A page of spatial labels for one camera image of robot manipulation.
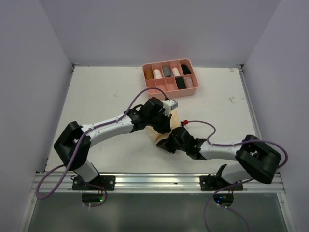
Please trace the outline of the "beige underwear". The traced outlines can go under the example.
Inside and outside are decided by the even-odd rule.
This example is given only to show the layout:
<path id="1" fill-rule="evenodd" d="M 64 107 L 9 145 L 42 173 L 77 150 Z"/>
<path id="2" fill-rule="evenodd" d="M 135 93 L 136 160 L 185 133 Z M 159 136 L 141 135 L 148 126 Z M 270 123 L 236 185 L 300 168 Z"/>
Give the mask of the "beige underwear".
<path id="1" fill-rule="evenodd" d="M 154 145 L 158 145 L 159 142 L 163 141 L 164 139 L 167 139 L 170 133 L 172 132 L 173 129 L 180 127 L 181 123 L 179 120 L 178 116 L 178 111 L 177 110 L 172 110 L 171 111 L 171 118 L 169 121 L 169 126 L 166 126 L 165 129 L 168 129 L 167 131 L 161 131 L 160 133 L 156 131 L 153 127 L 146 126 L 145 131 L 150 138 L 151 142 Z"/>

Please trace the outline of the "black underwear orange trim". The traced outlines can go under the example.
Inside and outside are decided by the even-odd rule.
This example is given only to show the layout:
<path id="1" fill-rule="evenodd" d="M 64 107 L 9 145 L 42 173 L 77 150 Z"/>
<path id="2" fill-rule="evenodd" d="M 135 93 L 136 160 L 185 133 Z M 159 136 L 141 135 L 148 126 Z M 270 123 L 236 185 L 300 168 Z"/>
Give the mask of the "black underwear orange trim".
<path id="1" fill-rule="evenodd" d="M 186 89 L 186 84 L 183 77 L 176 77 L 175 81 L 178 89 Z"/>

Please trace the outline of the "pink underwear cream waistband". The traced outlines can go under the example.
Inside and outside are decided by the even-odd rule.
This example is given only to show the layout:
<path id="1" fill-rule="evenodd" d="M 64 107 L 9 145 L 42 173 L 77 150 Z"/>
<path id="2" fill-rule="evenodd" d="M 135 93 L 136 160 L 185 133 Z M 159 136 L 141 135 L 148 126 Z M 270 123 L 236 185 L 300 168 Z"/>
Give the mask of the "pink underwear cream waistband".
<path id="1" fill-rule="evenodd" d="M 185 79 L 185 83 L 186 83 L 187 88 L 193 88 L 194 87 L 194 84 L 193 84 L 191 77 L 185 77 L 184 79 Z"/>

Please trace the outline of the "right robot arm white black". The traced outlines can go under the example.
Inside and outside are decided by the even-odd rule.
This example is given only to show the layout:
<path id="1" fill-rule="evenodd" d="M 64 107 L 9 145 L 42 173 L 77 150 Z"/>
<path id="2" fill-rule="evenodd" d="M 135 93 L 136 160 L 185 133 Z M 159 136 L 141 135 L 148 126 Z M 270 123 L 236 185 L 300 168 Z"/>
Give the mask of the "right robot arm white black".
<path id="1" fill-rule="evenodd" d="M 234 164 L 223 164 L 216 173 L 215 184 L 222 190 L 246 179 L 270 184 L 281 161 L 279 152 L 253 135 L 247 135 L 238 144 L 219 145 L 210 144 L 207 139 L 194 138 L 186 128 L 177 127 L 156 146 L 169 153 L 183 151 L 194 160 L 234 161 Z"/>

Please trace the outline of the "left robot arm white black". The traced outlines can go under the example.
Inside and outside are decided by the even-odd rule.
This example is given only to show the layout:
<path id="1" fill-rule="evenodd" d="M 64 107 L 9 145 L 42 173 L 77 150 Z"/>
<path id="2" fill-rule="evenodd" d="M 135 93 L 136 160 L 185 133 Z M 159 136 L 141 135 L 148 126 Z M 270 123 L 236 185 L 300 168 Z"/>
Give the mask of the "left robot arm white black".
<path id="1" fill-rule="evenodd" d="M 100 184 L 98 171 L 87 159 L 90 148 L 121 134 L 129 134 L 152 127 L 159 134 L 171 132 L 172 110 L 178 102 L 172 99 L 160 100 L 152 97 L 139 108 L 132 108 L 113 119 L 99 123 L 79 125 L 69 123 L 54 143 L 54 150 L 69 171 L 83 179 L 91 190 Z"/>

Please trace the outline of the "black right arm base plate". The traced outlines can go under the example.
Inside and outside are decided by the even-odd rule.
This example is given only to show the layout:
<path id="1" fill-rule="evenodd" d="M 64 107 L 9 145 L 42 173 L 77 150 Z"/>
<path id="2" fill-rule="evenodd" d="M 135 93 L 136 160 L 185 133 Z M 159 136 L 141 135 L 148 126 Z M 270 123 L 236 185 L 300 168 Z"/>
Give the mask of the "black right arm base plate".
<path id="1" fill-rule="evenodd" d="M 217 191 L 220 189 L 223 189 L 225 191 L 243 191 L 244 188 L 242 184 L 230 184 L 222 178 L 222 172 L 226 166 L 226 164 L 223 164 L 215 174 L 200 176 L 199 184 L 201 191 Z"/>

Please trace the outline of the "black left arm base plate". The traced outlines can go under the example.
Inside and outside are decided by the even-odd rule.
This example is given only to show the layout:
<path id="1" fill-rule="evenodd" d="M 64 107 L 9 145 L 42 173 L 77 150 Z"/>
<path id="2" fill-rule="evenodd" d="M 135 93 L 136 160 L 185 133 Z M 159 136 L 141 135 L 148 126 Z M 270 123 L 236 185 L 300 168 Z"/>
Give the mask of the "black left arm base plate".
<path id="1" fill-rule="evenodd" d="M 79 175 L 71 177 L 73 181 L 72 190 L 99 190 L 97 186 L 104 188 L 106 191 L 113 191 L 116 183 L 114 175 L 98 175 L 94 180 L 84 183 Z"/>

